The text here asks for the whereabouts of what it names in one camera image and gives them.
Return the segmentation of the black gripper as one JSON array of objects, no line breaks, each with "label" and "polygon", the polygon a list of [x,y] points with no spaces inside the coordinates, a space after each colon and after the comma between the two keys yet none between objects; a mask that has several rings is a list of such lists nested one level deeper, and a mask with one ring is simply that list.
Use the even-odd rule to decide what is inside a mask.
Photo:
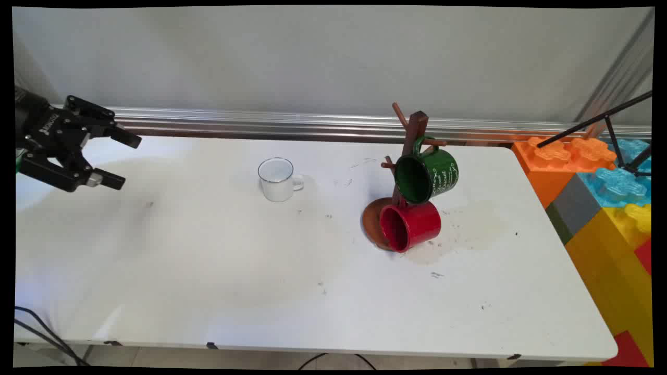
[{"label": "black gripper", "polygon": [[81,168],[64,168],[49,160],[82,159],[86,142],[102,137],[132,148],[142,141],[116,121],[110,109],[73,95],[67,96],[64,107],[57,108],[45,97],[15,87],[15,149],[25,152],[19,162],[20,174],[65,192],[75,192],[80,186],[121,190],[126,178],[91,168],[86,161]]}]

